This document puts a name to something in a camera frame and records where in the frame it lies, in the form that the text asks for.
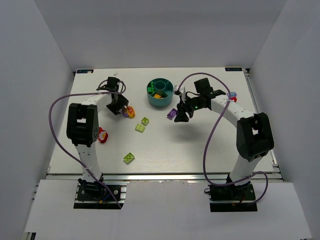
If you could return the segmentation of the yellow butterfly curved lego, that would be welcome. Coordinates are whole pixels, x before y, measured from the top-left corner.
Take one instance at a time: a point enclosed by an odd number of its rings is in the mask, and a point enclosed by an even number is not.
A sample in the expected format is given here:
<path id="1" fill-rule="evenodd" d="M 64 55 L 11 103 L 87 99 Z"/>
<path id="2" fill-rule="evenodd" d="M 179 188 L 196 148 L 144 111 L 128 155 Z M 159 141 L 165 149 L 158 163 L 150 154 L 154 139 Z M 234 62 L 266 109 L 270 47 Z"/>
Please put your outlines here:
<path id="1" fill-rule="evenodd" d="M 132 106 L 127 106 L 125 108 L 125 110 L 128 113 L 128 118 L 133 119 L 135 117 L 136 113 L 135 113 L 135 110 L 134 110 L 134 108 Z"/>

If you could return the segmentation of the yellow long lego brick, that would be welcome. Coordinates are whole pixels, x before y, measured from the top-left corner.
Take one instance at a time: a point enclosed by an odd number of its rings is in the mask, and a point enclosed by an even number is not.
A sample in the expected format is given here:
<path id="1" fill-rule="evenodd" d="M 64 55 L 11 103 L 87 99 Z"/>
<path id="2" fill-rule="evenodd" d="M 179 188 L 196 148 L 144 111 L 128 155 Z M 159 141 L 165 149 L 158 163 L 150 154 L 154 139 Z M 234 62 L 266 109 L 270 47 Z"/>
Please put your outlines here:
<path id="1" fill-rule="evenodd" d="M 162 96 L 161 95 L 159 95 L 159 94 L 155 94 L 154 96 L 153 96 L 155 99 L 162 99 Z"/>

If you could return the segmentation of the dark green curved lego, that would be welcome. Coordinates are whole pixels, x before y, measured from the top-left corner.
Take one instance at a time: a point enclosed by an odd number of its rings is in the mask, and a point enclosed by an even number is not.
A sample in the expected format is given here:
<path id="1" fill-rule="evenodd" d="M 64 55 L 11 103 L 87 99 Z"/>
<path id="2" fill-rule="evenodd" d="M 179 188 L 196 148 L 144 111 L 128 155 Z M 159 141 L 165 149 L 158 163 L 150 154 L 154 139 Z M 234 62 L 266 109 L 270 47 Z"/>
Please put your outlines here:
<path id="1" fill-rule="evenodd" d="M 152 95 L 155 92 L 155 83 L 153 81 L 149 82 L 147 85 L 147 92 Z"/>

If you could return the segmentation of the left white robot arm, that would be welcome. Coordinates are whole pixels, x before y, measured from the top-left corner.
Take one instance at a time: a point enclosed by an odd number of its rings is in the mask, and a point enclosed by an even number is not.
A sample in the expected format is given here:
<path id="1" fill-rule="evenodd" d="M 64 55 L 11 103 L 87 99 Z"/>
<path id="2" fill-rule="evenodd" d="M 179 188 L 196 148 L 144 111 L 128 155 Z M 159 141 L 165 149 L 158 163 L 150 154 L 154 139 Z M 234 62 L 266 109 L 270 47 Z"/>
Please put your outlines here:
<path id="1" fill-rule="evenodd" d="M 96 152 L 96 141 L 102 135 L 99 125 L 99 112 L 109 109 L 114 115 L 120 115 L 129 101 L 121 92 L 124 83 L 116 77 L 108 77 L 92 94 L 81 103 L 71 103 L 68 108 L 66 135 L 75 146 L 82 167 L 81 184 L 92 184 L 103 180 Z"/>

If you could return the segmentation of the purple flat lego plate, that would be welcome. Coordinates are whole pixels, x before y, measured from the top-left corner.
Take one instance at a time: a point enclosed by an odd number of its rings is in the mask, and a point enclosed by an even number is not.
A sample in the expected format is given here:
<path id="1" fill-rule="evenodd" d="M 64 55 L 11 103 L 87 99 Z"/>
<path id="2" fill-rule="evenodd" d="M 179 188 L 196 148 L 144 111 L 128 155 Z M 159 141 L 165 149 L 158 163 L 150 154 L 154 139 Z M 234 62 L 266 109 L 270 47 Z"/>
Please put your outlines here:
<path id="1" fill-rule="evenodd" d="M 174 119 L 175 116 L 177 115 L 177 112 L 178 112 L 177 109 L 172 108 L 171 111 L 167 114 L 166 117 L 167 117 L 169 120 L 172 120 L 172 119 Z"/>

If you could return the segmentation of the teal round divided container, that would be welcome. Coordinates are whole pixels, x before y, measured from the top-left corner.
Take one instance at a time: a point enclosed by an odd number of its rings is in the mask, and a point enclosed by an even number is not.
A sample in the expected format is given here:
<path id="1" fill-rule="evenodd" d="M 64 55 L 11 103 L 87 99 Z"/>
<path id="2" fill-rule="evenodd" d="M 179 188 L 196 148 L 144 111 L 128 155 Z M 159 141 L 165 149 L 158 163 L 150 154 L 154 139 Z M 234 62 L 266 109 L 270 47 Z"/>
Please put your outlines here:
<path id="1" fill-rule="evenodd" d="M 155 78 L 146 86 L 148 101 L 155 107 L 166 107 L 173 99 L 174 86 L 166 78 Z"/>

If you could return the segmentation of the lime lego brick upside down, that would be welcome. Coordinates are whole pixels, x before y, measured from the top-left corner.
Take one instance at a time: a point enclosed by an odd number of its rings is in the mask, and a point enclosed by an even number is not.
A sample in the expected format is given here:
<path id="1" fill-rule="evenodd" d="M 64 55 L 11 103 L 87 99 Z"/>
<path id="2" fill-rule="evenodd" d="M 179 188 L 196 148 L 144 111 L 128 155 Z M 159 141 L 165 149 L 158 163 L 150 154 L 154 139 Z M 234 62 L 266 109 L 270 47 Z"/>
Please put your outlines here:
<path id="1" fill-rule="evenodd" d="M 149 123 L 149 119 L 146 118 L 146 117 L 143 117 L 142 120 L 141 120 L 141 123 L 146 126 L 148 123 Z"/>

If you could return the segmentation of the lime lego brick studs up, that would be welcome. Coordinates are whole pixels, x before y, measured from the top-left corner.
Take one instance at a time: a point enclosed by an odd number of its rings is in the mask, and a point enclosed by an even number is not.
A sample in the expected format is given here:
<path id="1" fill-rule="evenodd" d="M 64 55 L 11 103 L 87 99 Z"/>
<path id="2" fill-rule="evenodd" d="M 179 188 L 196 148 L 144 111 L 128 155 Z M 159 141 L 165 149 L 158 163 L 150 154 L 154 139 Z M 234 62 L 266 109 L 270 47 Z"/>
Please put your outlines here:
<path id="1" fill-rule="evenodd" d="M 143 133 L 145 131 L 146 127 L 143 124 L 137 124 L 135 126 L 135 130 L 139 133 Z"/>

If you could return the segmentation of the red curved lego brick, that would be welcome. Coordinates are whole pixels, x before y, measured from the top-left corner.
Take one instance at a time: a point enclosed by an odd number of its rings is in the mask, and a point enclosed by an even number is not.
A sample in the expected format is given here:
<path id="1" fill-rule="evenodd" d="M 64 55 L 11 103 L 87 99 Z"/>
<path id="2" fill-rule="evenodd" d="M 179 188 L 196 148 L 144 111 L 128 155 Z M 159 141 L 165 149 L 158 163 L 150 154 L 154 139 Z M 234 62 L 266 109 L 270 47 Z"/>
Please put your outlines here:
<path id="1" fill-rule="evenodd" d="M 104 144 L 107 142 L 108 137 L 109 137 L 109 135 L 108 135 L 107 131 L 105 129 L 103 129 L 102 127 L 99 127 L 99 133 L 98 133 L 98 137 L 97 137 L 98 141 L 101 144 Z"/>

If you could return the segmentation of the left corner label sticker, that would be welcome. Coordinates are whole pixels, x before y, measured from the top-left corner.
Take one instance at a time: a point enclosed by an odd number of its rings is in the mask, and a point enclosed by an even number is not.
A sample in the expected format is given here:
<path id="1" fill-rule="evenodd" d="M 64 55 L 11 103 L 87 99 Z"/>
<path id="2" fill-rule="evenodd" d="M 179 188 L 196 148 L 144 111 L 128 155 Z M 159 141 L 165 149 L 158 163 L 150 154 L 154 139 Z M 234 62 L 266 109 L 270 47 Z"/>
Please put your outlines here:
<path id="1" fill-rule="evenodd" d="M 78 69 L 76 71 L 77 74 L 92 74 L 93 72 L 93 69 Z"/>

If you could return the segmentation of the dark corner label sticker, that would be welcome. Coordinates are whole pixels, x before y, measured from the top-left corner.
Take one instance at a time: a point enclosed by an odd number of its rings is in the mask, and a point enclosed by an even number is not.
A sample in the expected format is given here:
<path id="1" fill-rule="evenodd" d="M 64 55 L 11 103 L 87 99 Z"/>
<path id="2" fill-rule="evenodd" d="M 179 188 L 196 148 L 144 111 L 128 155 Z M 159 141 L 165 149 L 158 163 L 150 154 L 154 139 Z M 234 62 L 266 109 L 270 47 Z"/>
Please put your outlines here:
<path id="1" fill-rule="evenodd" d="M 225 67 L 226 72 L 242 72 L 243 69 L 241 67 Z"/>

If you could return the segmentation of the lime lego brick near front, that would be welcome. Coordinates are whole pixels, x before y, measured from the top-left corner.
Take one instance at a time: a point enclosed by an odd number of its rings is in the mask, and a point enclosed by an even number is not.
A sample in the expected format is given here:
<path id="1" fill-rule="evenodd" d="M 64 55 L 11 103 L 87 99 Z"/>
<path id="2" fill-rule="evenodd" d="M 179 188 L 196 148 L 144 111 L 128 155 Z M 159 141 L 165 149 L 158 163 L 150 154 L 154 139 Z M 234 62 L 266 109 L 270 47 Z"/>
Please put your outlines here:
<path id="1" fill-rule="evenodd" d="M 135 159 L 135 156 L 129 152 L 127 155 L 123 157 L 123 161 L 128 165 Z"/>

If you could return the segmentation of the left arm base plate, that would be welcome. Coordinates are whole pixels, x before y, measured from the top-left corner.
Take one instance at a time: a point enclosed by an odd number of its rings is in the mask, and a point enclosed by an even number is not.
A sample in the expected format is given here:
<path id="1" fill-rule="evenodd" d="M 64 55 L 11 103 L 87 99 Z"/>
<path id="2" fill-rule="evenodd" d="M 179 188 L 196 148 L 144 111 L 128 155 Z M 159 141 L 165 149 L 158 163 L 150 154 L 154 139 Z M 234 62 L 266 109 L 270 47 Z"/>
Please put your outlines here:
<path id="1" fill-rule="evenodd" d="M 78 210 L 120 210 L 125 201 L 125 186 L 119 184 L 109 184 L 110 192 L 96 182 L 79 182 L 75 194 L 73 209 Z"/>

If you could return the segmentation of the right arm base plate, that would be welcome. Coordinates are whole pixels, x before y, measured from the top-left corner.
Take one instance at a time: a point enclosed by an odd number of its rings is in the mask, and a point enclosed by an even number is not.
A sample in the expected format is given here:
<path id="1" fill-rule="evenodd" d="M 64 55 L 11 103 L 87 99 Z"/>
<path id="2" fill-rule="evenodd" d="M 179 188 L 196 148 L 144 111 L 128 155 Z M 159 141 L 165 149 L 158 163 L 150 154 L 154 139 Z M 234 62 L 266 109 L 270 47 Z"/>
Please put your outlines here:
<path id="1" fill-rule="evenodd" d="M 255 191 L 251 183 L 245 186 L 214 186 L 204 190 L 209 195 L 211 213 L 257 212 Z"/>

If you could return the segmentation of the aluminium table rail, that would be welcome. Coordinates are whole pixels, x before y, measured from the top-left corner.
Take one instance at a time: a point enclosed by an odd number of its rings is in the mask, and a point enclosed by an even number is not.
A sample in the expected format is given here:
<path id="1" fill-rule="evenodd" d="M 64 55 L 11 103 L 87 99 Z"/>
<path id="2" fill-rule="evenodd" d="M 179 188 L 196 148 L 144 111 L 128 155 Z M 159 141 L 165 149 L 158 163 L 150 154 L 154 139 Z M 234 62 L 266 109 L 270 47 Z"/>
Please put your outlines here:
<path id="1" fill-rule="evenodd" d="M 283 181 L 280 172 L 266 173 L 271 181 Z M 227 174 L 209 174 L 211 181 L 225 181 Z M 77 180 L 79 174 L 48 174 L 46 180 Z M 105 181 L 173 181 L 173 180 L 206 180 L 203 174 L 106 174 L 103 176 Z M 251 178 L 252 180 L 265 180 L 265 176 L 257 174 Z"/>

